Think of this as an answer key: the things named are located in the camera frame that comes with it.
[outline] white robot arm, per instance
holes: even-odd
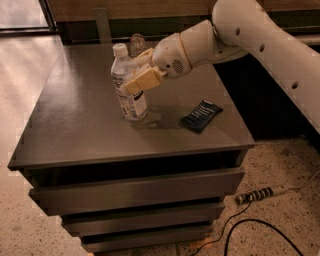
[[[125,88],[146,90],[198,65],[250,53],[320,133],[319,53],[279,28],[255,0],[218,0],[212,23],[205,20],[142,53],[136,59],[141,68]]]

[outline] power cord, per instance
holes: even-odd
[[[244,223],[244,222],[258,222],[258,223],[261,223],[261,224],[264,224],[266,226],[268,226],[269,228],[275,230],[278,234],[280,234],[292,247],[293,249],[295,249],[295,251],[300,255],[300,256],[303,256],[303,254],[301,253],[301,251],[297,248],[297,246],[290,241],[290,239],[285,235],[283,234],[278,228],[276,228],[275,226],[271,225],[270,223],[268,222],[265,222],[263,220],[258,220],[258,219],[244,219],[244,220],[240,220],[238,221],[236,224],[233,225],[233,227],[230,229],[229,233],[228,233],[228,236],[227,236],[227,241],[226,241],[226,245],[225,245],[225,248],[224,248],[224,256],[227,256],[228,255],[228,247],[229,247],[229,241],[230,241],[230,237],[232,235],[232,232],[233,230],[238,226],[240,225],[241,223]]]
[[[315,177],[317,177],[317,175],[319,173],[320,173],[320,170],[317,171],[311,177],[311,179],[309,179],[305,184],[303,184],[300,187],[290,187],[290,186],[287,186],[285,184],[272,186],[272,187],[267,187],[267,188],[263,188],[263,189],[260,189],[260,190],[252,191],[252,192],[247,193],[247,194],[238,195],[235,198],[235,201],[236,201],[236,203],[238,205],[241,205],[241,204],[246,204],[248,202],[260,201],[260,200],[263,200],[263,199],[265,199],[267,197],[281,195],[281,194],[284,194],[284,193],[288,192],[289,190],[300,190],[300,189],[306,187],[307,185],[309,185],[315,179]]]
[[[214,240],[214,241],[210,241],[210,242],[207,242],[205,244],[203,244],[195,253],[191,254],[190,256],[195,256],[197,255],[202,248],[204,248],[206,245],[208,244],[213,244],[213,243],[217,243],[221,240],[221,238],[223,237],[223,234],[224,234],[224,231],[225,231],[225,228],[227,226],[227,223],[234,217],[244,213],[250,206],[251,206],[251,203],[253,201],[257,201],[257,200],[262,200],[266,197],[270,197],[270,196],[274,196],[274,195],[279,195],[279,194],[283,194],[283,193],[286,193],[287,191],[289,190],[300,190],[304,187],[306,187],[307,185],[309,185],[316,177],[317,175],[320,173],[320,170],[317,171],[305,184],[303,184],[302,186],[299,186],[299,187],[286,187],[284,185],[280,185],[280,186],[275,186],[273,188],[271,187],[268,187],[268,188],[264,188],[264,189],[261,189],[261,190],[258,190],[258,191],[253,191],[251,193],[248,193],[248,194],[242,194],[242,195],[239,195],[236,197],[235,201],[238,205],[241,205],[241,204],[245,204],[245,203],[248,203],[248,206],[246,208],[244,208],[242,211],[240,211],[239,213],[235,214],[235,215],[232,215],[228,218],[228,220],[225,222],[223,228],[222,228],[222,231],[221,231],[221,235],[218,239]],[[244,220],[240,220],[238,221],[232,228],[231,230],[229,231],[228,233],[228,236],[227,236],[227,241],[226,241],[226,245],[225,245],[225,251],[224,251],[224,255],[227,256],[227,253],[228,253],[228,246],[229,246],[229,240],[230,240],[230,237],[231,237],[231,234],[233,232],[233,230],[238,226],[240,225],[241,223],[244,223],[244,222],[258,222],[258,223],[262,223],[272,229],[274,229],[278,234],[280,234],[294,249],[295,251],[303,256],[303,254],[300,252],[300,250],[297,248],[297,246],[290,241],[290,239],[285,236],[279,229],[277,229],[275,226],[271,225],[270,223],[268,222],[265,222],[263,220],[258,220],[258,219],[244,219]]]
[[[220,236],[219,236],[218,239],[203,244],[195,253],[191,254],[190,256],[195,256],[195,255],[197,255],[197,254],[201,251],[201,249],[204,248],[204,247],[205,247],[206,245],[208,245],[208,244],[213,244],[213,243],[219,242],[219,241],[221,240],[221,238],[223,237],[223,234],[224,234],[224,231],[225,231],[225,229],[226,229],[226,226],[227,226],[228,222],[229,222],[232,218],[234,218],[234,217],[236,217],[236,216],[244,213],[246,210],[248,210],[248,208],[250,207],[250,205],[251,205],[251,202],[249,202],[248,206],[247,206],[246,208],[244,208],[242,211],[238,212],[237,214],[234,214],[234,215],[230,216],[230,217],[227,219],[227,221],[224,223],[224,226],[223,226],[223,228],[222,228],[221,234],[220,234]]]

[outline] wooden panel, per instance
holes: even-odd
[[[82,247],[88,252],[106,252],[158,244],[202,240],[210,235],[209,223],[198,226],[182,226],[168,230],[155,230],[144,233],[101,235],[84,237]]]
[[[211,15],[216,2],[217,0],[48,0],[56,22],[94,20],[94,8],[101,7],[107,9],[111,20]],[[266,11],[320,9],[320,0],[258,0],[257,2]]]
[[[201,171],[32,189],[31,198],[49,216],[157,205],[231,195],[241,168]]]
[[[320,0],[264,0],[266,11],[299,11],[320,9]]]
[[[72,236],[92,236],[139,229],[159,228],[186,223],[212,222],[224,208],[223,203],[190,202],[188,205],[142,207],[140,210],[109,211],[94,214],[68,215],[62,226]]]

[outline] black cable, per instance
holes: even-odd
[[[300,256],[303,256],[303,254],[300,252],[300,250],[297,248],[297,246],[290,241],[290,239],[285,235],[283,234],[279,229],[277,229],[275,226],[271,225],[270,223],[268,222],[265,222],[263,220],[258,220],[258,219],[244,219],[244,220],[240,220],[238,221],[229,231],[228,233],[228,236],[227,236],[227,241],[226,241],[226,245],[225,245],[225,248],[224,248],[224,256],[227,256],[228,254],[228,246],[229,246],[229,240],[230,240],[230,237],[232,235],[232,232],[233,230],[238,226],[240,225],[241,223],[244,223],[244,222],[258,222],[258,223],[262,223],[270,228],[272,228],[273,230],[275,230],[278,234],[280,234],[292,247],[293,249],[295,249],[295,251],[300,255]]]
[[[203,247],[205,247],[206,245],[208,245],[208,244],[213,244],[213,243],[219,242],[219,241],[221,240],[221,238],[223,237],[224,230],[226,229],[226,226],[227,226],[228,222],[229,222],[232,218],[234,218],[234,217],[236,217],[236,216],[244,213],[244,212],[250,207],[250,205],[251,205],[251,202],[249,202],[248,206],[247,206],[246,208],[244,208],[241,212],[238,212],[237,214],[234,214],[234,215],[230,216],[230,217],[227,219],[227,221],[224,223],[224,226],[223,226],[222,231],[221,231],[221,235],[220,235],[220,237],[219,237],[218,239],[203,244],[195,253],[191,254],[190,256],[195,256],[195,255],[197,255],[197,254],[200,252],[200,250],[201,250]]]

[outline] water bottle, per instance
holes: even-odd
[[[145,50],[147,50],[147,47],[143,35],[139,33],[133,34],[130,38],[130,56],[135,58]]]
[[[128,55],[127,46],[118,43],[113,46],[115,60],[111,67],[113,84],[119,98],[122,113],[126,120],[137,121],[145,117],[147,113],[147,104],[144,92],[132,94],[122,88],[121,85],[133,76],[133,73],[139,69],[139,66]]]

